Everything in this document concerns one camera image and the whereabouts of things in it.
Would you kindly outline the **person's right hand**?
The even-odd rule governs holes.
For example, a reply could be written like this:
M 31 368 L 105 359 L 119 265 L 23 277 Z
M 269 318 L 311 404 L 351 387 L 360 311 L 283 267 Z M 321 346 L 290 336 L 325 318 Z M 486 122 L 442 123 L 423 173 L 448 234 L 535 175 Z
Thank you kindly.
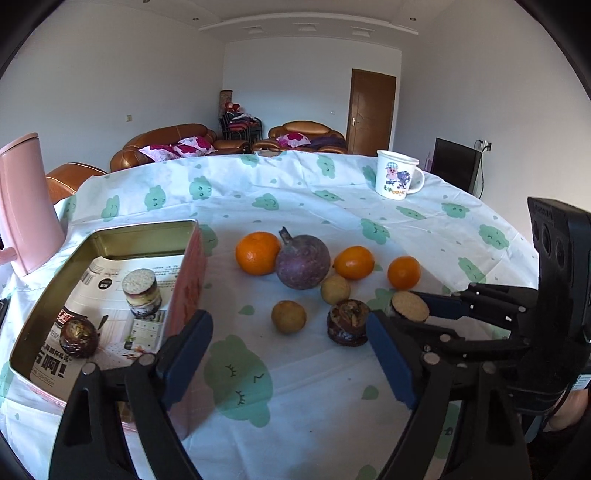
M 588 405 L 589 391 L 572 391 L 557 413 L 549 420 L 547 431 L 559 431 L 576 424 L 584 415 Z

